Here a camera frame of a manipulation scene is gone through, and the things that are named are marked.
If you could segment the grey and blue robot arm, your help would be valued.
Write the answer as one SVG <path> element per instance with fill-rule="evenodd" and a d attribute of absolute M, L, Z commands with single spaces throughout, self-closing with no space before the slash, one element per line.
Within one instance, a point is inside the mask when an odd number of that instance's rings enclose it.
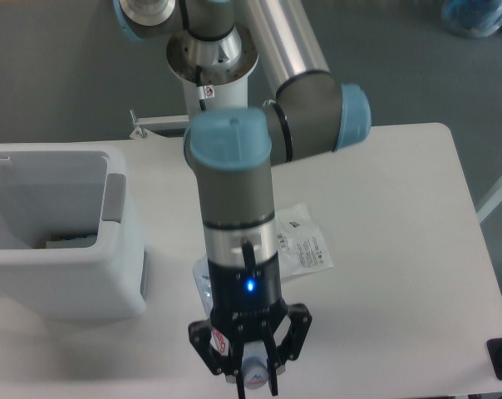
<path fill-rule="evenodd" d="M 183 151 L 194 172 L 213 306 L 189 341 L 239 397 L 264 370 L 298 358 L 312 317 L 285 303 L 271 169 L 364 141 L 372 126 L 364 91 L 335 82 L 299 1 L 116 1 L 135 39 L 170 34 L 166 57 L 190 83 Z"/>

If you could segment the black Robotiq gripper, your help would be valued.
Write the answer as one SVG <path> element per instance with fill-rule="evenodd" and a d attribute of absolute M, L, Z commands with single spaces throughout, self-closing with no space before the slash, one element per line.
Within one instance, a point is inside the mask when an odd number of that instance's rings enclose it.
<path fill-rule="evenodd" d="M 279 259 L 275 254 L 253 269 L 227 267 L 208 261 L 213 307 L 209 319 L 188 326 L 189 342 L 210 372 L 234 377 L 238 398 L 246 397 L 242 361 L 244 344 L 263 341 L 267 353 L 268 386 L 278 395 L 278 372 L 287 361 L 296 361 L 313 321 L 303 303 L 286 305 L 282 297 Z M 274 333 L 284 318 L 290 323 L 282 341 Z M 213 330 L 229 340 L 222 356 L 210 343 Z"/>

